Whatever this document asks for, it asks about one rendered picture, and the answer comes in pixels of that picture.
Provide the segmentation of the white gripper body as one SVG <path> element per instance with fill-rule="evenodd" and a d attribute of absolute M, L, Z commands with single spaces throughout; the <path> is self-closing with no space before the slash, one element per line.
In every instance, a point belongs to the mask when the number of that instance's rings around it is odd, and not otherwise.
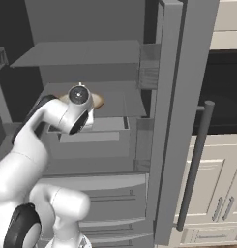
<path fill-rule="evenodd" d="M 88 112 L 88 118 L 87 118 L 87 121 L 86 121 L 85 125 L 83 126 L 82 130 L 83 131 L 91 130 L 93 127 L 93 124 L 94 124 L 94 110 L 91 109 Z"/>

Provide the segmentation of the tan bowl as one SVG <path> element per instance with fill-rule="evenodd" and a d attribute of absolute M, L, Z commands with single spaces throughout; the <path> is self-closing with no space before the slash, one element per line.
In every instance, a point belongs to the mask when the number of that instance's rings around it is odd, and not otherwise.
<path fill-rule="evenodd" d="M 93 106 L 95 109 L 99 109 L 104 104 L 104 97 L 102 97 L 101 95 L 93 93 L 92 98 L 93 98 Z M 69 102 L 69 97 L 68 95 L 64 95 L 61 96 L 59 100 L 67 104 Z"/>

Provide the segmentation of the grey fridge crisper drawer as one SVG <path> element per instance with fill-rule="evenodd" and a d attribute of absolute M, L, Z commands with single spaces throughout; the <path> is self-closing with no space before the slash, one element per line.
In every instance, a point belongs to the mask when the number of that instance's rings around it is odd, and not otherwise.
<path fill-rule="evenodd" d="M 127 117 L 96 118 L 91 129 L 75 135 L 47 129 L 51 154 L 56 159 L 127 157 L 130 125 Z"/>

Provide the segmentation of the grey fridge shelf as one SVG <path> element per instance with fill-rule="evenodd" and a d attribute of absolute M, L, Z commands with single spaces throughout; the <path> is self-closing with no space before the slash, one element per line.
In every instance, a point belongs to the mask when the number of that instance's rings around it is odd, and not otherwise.
<path fill-rule="evenodd" d="M 137 63 L 138 41 L 38 43 L 12 67 Z"/>
<path fill-rule="evenodd" d="M 146 115 L 135 81 L 84 82 L 84 85 L 104 98 L 104 104 L 95 110 L 96 117 Z"/>

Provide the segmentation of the grey fridge door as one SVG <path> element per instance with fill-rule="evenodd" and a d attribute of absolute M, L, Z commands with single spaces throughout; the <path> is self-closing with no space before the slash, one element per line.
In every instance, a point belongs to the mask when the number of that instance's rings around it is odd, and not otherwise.
<path fill-rule="evenodd" d="M 169 243 L 219 0 L 160 0 L 161 45 L 146 218 Z"/>

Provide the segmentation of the grey fridge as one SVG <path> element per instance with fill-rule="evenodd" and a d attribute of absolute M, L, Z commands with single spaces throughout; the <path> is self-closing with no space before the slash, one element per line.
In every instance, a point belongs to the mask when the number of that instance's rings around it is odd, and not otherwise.
<path fill-rule="evenodd" d="M 9 64 L 0 70 L 0 161 L 12 150 L 12 139 L 31 109 L 44 96 L 57 98 L 84 82 L 135 81 L 137 63 L 55 65 L 12 67 L 12 64 L 38 43 L 138 41 L 156 32 L 157 0 L 0 0 L 0 47 Z M 127 157 L 56 159 L 51 154 L 47 129 L 40 124 L 40 136 L 48 153 L 48 166 L 42 178 L 144 174 L 146 180 L 146 218 L 149 173 L 133 170 L 136 145 L 136 120 L 130 125 Z M 45 248 L 54 237 L 48 229 L 37 248 Z"/>

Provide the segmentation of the cream cabinet door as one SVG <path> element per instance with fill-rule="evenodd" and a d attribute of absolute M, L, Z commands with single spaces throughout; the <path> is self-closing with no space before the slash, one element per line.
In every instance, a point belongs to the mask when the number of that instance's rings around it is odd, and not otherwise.
<path fill-rule="evenodd" d="M 234 203 L 225 221 L 226 222 L 237 222 L 237 171 L 235 173 L 234 180 L 232 181 L 232 185 L 229 190 L 228 202 L 229 202 L 230 197 L 234 197 Z"/>
<path fill-rule="evenodd" d="M 237 134 L 208 135 L 198 167 L 185 225 L 217 222 L 212 216 L 226 197 L 237 168 Z"/>

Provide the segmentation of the grey freezer drawer front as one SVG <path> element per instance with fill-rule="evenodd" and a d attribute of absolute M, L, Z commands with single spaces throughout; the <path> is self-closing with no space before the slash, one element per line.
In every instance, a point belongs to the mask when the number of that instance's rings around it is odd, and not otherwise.
<path fill-rule="evenodd" d="M 153 248 L 145 219 L 144 174 L 42 178 L 41 183 L 82 191 L 91 207 L 80 223 L 93 248 Z"/>

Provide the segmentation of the black built-in oven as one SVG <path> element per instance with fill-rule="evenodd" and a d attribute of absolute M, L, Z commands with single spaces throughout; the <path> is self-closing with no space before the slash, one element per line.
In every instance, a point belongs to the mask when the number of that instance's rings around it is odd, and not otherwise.
<path fill-rule="evenodd" d="M 215 103 L 209 135 L 237 134 L 237 49 L 211 50 L 198 104 Z"/>

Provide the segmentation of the cream drawer front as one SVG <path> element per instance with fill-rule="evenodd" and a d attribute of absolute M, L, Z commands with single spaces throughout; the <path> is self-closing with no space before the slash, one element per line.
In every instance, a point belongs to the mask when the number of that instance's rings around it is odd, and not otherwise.
<path fill-rule="evenodd" d="M 219 235 L 225 234 L 226 238 L 213 239 L 198 239 L 198 235 Z M 202 227 L 202 228 L 187 228 L 181 238 L 181 245 L 197 245 L 197 244 L 215 244 L 226 242 L 237 242 L 237 226 L 222 226 L 222 227 Z"/>

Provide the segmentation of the cream wall cabinet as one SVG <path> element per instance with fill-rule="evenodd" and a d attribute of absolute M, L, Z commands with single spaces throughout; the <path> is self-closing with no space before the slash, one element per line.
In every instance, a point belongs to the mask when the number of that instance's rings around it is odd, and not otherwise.
<path fill-rule="evenodd" d="M 210 49 L 237 49 L 237 0 L 220 0 Z"/>

